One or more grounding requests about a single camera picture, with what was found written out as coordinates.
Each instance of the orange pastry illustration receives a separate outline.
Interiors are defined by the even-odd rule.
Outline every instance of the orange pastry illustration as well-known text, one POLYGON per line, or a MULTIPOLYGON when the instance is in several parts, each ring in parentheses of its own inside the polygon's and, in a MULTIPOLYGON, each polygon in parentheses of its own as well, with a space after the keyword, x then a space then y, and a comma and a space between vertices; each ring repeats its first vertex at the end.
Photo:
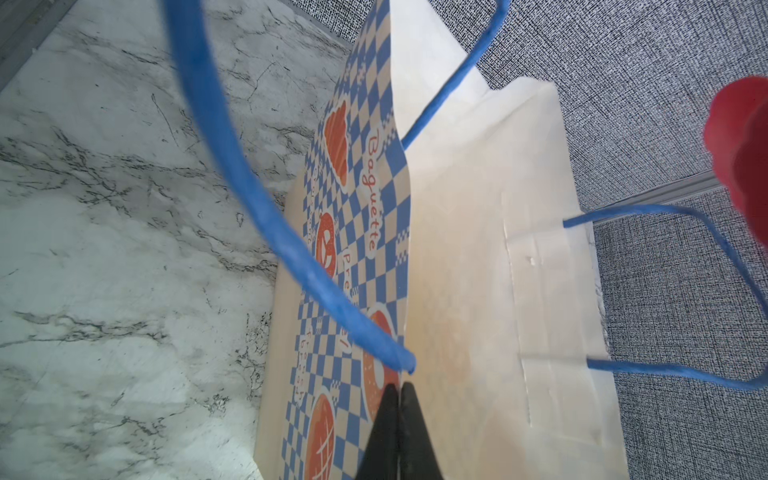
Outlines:
POLYGON ((315 399, 310 417, 310 433, 306 445, 304 478, 328 480, 333 464, 334 435, 333 404, 330 394, 321 390, 315 399))
POLYGON ((326 119, 326 127, 323 132, 326 139, 328 158, 336 173, 336 178, 342 187, 346 188, 347 169, 346 163, 349 145, 346 138, 346 100, 326 119))
MULTIPOLYGON (((368 310, 368 317, 387 332, 392 337, 394 327, 389 318, 389 312, 382 303, 377 303, 368 310)), ((362 391, 363 398, 366 401, 366 413, 368 420, 373 422, 376 413, 379 411, 379 404, 382 401, 384 387, 393 383, 395 387, 400 388, 400 375, 397 372, 384 366, 378 359, 369 355, 367 352, 362 354, 362 391)))
POLYGON ((317 226, 315 258, 328 275, 333 277, 336 273, 336 228, 333 217, 327 212, 320 215, 320 223, 317 226))

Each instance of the paper bag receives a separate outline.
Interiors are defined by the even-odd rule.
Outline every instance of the paper bag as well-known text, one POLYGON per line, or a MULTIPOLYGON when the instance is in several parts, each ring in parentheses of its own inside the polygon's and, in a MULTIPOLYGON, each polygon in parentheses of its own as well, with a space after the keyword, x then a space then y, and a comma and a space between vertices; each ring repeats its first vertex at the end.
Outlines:
POLYGON ((286 202, 339 288, 417 358, 393 372, 280 268, 255 459, 355 478, 384 385, 414 383, 446 478, 627 478, 554 85, 476 70, 426 0, 376 0, 286 202))

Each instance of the blue cord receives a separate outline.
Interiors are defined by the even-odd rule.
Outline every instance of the blue cord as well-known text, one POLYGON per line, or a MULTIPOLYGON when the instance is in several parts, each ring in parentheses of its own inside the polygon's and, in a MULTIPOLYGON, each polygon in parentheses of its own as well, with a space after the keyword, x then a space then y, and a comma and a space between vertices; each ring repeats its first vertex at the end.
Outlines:
MULTIPOLYGON (((763 311, 763 315, 768 318, 768 302, 766 302, 763 292, 752 280, 749 270, 746 269, 746 265, 741 260, 738 252, 734 249, 728 240, 717 231, 714 223, 710 218, 701 213, 698 210, 687 207, 676 207, 674 205, 630 205, 626 207, 607 207, 588 214, 579 215, 568 220, 563 220, 563 227, 570 228, 582 223, 594 222, 596 220, 603 220, 606 218, 619 217, 621 215, 630 214, 679 214, 690 215, 695 217, 707 226, 715 241, 723 249, 723 252, 730 258, 733 265, 739 271, 739 274, 752 290, 752 294, 757 299, 760 305, 760 309, 763 311)), ((712 375, 711 373, 702 372, 701 370, 692 369, 682 365, 674 365, 671 363, 638 363, 638 362, 620 362, 614 360, 599 360, 599 359, 587 359, 587 366, 595 370, 605 370, 608 372, 624 372, 624 373, 644 373, 648 375, 667 375, 667 376, 679 376, 688 379, 703 380, 704 382, 711 382, 719 386, 724 386, 731 389, 738 390, 758 390, 768 386, 768 365, 763 370, 763 373, 754 379, 742 381, 723 378, 721 376, 712 375)))
POLYGON ((491 47, 491 43, 493 43, 496 34, 498 34, 504 26, 504 19, 507 17, 510 4, 511 0, 496 0, 496 12, 491 17, 491 23, 488 24, 488 28, 485 29, 482 35, 480 35, 475 47, 469 52, 467 58, 465 58, 458 68, 456 68, 453 75, 451 75, 451 77, 443 84, 437 92, 437 95, 435 95, 432 101, 427 104, 419 117, 416 118, 416 121, 413 122, 408 133, 402 138, 402 147, 405 150, 408 150, 408 147, 410 147, 416 137, 422 133, 424 127, 426 127, 432 120, 432 117, 435 116, 442 104, 445 103, 448 96, 458 88, 472 68, 475 67, 478 61, 480 61, 480 58, 491 47))
POLYGON ((181 85, 219 170, 240 198, 257 228, 288 270, 349 338, 395 371, 413 372, 414 355, 352 305, 315 261, 304 241, 275 207, 240 149, 227 113, 217 69, 205 35, 200 0, 163 0, 170 45, 181 85))

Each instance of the marble surface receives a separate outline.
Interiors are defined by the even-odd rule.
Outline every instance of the marble surface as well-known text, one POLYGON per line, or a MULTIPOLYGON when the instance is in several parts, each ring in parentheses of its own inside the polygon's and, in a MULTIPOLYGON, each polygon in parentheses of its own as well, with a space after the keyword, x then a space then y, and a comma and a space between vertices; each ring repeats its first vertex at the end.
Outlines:
MULTIPOLYGON (((282 203, 349 46, 206 2, 282 203)), ((0 478, 260 478, 276 259, 212 168, 157 3, 79 0, 0 93, 0 478)))

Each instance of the gray woven fabric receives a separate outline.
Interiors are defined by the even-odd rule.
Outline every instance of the gray woven fabric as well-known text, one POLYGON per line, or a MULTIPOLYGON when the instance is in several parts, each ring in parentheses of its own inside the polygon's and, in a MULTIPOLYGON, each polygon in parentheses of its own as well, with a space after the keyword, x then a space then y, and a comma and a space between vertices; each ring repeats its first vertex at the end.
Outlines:
MULTIPOLYGON (((710 215, 768 291, 768 258, 724 190, 681 204, 710 215)), ((768 321, 706 228, 680 216, 594 229, 611 356, 748 379, 768 362, 768 321)), ((768 478, 768 392, 616 375, 633 480, 768 478)))
MULTIPOLYGON (((293 0, 354 41, 372 0, 293 0)), ((434 0, 465 48, 493 0, 434 0)), ((513 2, 480 63, 494 88, 529 75, 558 86, 581 206, 591 210, 710 167, 701 131, 714 94, 768 74, 764 0, 513 2)))

